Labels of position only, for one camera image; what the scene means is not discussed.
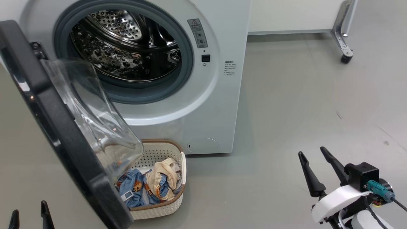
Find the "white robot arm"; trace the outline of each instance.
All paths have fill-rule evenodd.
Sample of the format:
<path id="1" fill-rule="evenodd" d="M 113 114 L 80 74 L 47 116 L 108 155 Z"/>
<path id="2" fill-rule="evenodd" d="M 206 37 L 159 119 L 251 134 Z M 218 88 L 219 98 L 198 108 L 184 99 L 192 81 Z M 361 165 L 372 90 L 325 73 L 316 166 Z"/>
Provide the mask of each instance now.
<path id="1" fill-rule="evenodd" d="M 333 229 L 393 229 L 370 205 L 382 206 L 394 201 L 407 209 L 395 199 L 390 184 L 379 178 L 379 169 L 366 162 L 343 166 L 325 147 L 321 147 L 321 152 L 335 170 L 341 187 L 326 194 L 325 186 L 309 167 L 305 155 L 298 153 L 310 195 L 319 197 L 311 210 L 313 220 L 319 224 L 328 222 Z"/>

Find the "clothes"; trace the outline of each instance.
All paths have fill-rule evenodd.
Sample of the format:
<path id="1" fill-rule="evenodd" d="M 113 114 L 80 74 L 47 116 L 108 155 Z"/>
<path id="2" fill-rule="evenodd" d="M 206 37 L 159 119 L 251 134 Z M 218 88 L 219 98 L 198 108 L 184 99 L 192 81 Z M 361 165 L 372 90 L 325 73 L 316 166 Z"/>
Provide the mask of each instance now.
<path id="1" fill-rule="evenodd" d="M 129 208 L 161 203 L 161 200 L 155 197 L 148 187 L 145 174 L 141 174 L 138 169 L 127 171 L 119 178 L 117 186 L 120 195 L 132 191 L 133 196 L 126 201 L 126 206 Z"/>
<path id="2" fill-rule="evenodd" d="M 155 163 L 146 177 L 151 191 L 160 200 L 172 200 L 181 189 L 181 169 L 172 158 Z"/>
<path id="3" fill-rule="evenodd" d="M 181 168 L 172 158 L 154 164 L 145 174 L 138 169 L 127 171 L 117 181 L 119 194 L 131 191 L 133 196 L 126 201 L 128 208 L 154 205 L 174 198 L 182 186 Z"/>

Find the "clothing tag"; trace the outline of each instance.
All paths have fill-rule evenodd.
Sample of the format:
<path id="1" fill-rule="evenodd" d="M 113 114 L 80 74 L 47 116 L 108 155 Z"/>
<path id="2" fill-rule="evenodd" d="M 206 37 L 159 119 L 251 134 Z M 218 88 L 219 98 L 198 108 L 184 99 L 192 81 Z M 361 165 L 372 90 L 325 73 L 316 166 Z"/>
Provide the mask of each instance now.
<path id="1" fill-rule="evenodd" d="M 133 193 L 130 191 L 124 193 L 121 198 L 123 200 L 123 202 L 126 202 L 126 200 L 130 199 L 131 197 L 133 197 Z"/>

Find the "warning label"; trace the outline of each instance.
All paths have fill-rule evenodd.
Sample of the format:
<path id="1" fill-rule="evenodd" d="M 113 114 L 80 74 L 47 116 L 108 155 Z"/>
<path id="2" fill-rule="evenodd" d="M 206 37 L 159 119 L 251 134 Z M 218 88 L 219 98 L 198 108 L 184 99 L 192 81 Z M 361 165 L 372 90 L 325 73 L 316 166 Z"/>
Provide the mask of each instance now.
<path id="1" fill-rule="evenodd" d="M 224 75 L 235 75 L 236 74 L 236 64 L 234 61 L 225 61 L 225 69 L 223 70 Z"/>
<path id="2" fill-rule="evenodd" d="M 191 19 L 188 20 L 188 24 L 194 34 L 198 48 L 207 48 L 208 43 L 206 42 L 206 36 L 201 21 L 199 19 Z"/>

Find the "white plastic basket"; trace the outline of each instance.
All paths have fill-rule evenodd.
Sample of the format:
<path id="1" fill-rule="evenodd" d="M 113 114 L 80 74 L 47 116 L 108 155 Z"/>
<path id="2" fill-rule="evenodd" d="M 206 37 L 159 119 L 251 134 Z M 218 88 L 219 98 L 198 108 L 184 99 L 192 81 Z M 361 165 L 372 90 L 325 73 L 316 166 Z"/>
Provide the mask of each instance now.
<path id="1" fill-rule="evenodd" d="M 141 173 L 145 173 L 152 169 L 156 162 L 171 157 L 181 167 L 182 186 L 180 192 L 170 201 L 156 205 L 131 208 L 130 213 L 135 220 L 166 216 L 177 211 L 182 203 L 182 195 L 185 190 L 186 182 L 185 155 L 182 148 L 177 143 L 164 139 L 142 140 L 142 142 L 144 145 L 143 157 L 134 163 L 131 168 L 137 168 Z"/>

